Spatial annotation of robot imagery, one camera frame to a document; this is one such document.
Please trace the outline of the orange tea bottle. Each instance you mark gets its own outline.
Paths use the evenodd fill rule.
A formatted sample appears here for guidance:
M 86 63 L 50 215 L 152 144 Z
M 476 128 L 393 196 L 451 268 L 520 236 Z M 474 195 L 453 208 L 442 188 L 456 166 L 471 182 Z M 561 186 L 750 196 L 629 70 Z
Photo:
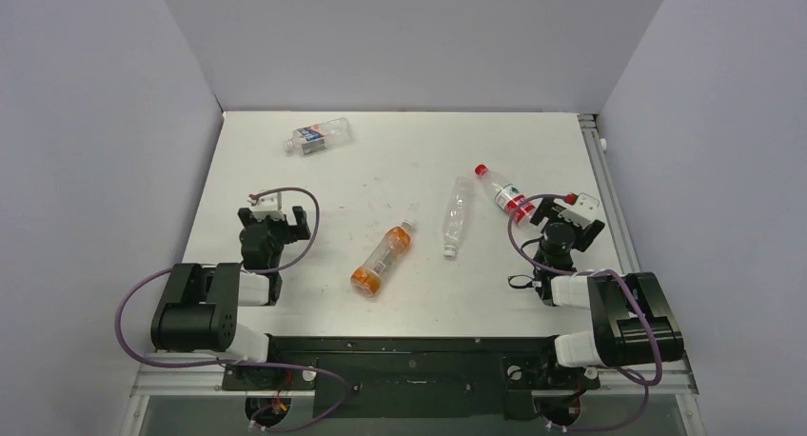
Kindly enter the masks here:
M 388 230 L 362 265 L 350 277 L 351 285 L 365 295 L 379 292 L 387 275 L 409 250 L 415 224 L 403 220 Z

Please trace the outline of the clear blue-label bottle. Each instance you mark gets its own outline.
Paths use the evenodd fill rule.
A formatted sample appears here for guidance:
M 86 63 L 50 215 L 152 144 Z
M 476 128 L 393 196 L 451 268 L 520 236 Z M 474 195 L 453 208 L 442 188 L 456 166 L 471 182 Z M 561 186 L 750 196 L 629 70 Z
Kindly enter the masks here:
M 288 155 L 308 155 L 335 149 L 354 141 L 352 127 L 345 117 L 294 129 L 284 141 Z

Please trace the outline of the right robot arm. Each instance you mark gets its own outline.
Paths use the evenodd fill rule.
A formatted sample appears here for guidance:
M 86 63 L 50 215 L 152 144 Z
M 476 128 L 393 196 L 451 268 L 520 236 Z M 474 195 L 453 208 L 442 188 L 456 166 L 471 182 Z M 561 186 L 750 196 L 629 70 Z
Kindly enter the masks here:
M 554 349 L 537 360 L 539 377 L 550 386 L 569 379 L 575 367 L 628 367 L 675 362 L 685 352 L 679 325 L 652 272 L 619 278 L 579 271 L 573 251 L 587 250 L 604 228 L 595 217 L 599 202 L 585 194 L 544 199 L 531 224 L 541 227 L 533 259 L 535 290 L 550 307 L 589 313 L 587 330 L 558 336 Z

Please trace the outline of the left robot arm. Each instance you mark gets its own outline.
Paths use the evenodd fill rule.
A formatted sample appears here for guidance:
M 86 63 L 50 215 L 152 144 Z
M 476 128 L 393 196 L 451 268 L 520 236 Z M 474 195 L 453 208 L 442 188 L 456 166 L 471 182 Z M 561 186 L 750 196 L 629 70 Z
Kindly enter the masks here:
M 223 354 L 247 361 L 246 375 L 261 388 L 277 386 L 284 362 L 269 353 L 269 337 L 237 321 L 241 307 L 275 305 L 283 279 L 276 270 L 287 245 L 312 237 L 306 211 L 293 220 L 278 208 L 240 208 L 242 261 L 215 266 L 181 263 L 168 274 L 150 326 L 155 348 Z

